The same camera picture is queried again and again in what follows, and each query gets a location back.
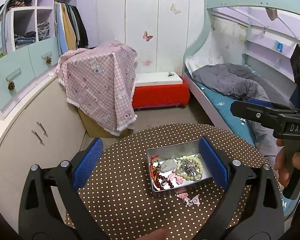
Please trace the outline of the person right hand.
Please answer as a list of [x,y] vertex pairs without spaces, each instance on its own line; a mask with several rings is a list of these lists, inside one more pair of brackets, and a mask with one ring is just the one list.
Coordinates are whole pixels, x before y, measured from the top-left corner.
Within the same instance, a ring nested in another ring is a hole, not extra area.
[[[277,139],[276,144],[282,147],[275,159],[275,171],[279,174],[279,182],[284,187],[287,187],[290,181],[290,174],[286,165],[285,145],[282,139]],[[300,152],[293,155],[292,164],[295,168],[300,170]]]

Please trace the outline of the person left hand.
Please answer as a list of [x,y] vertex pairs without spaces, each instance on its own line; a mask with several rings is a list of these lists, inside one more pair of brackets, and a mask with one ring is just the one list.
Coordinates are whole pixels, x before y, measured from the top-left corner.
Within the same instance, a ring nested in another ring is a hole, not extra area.
[[167,236],[167,230],[159,229],[138,238],[138,240],[165,240],[166,236]]

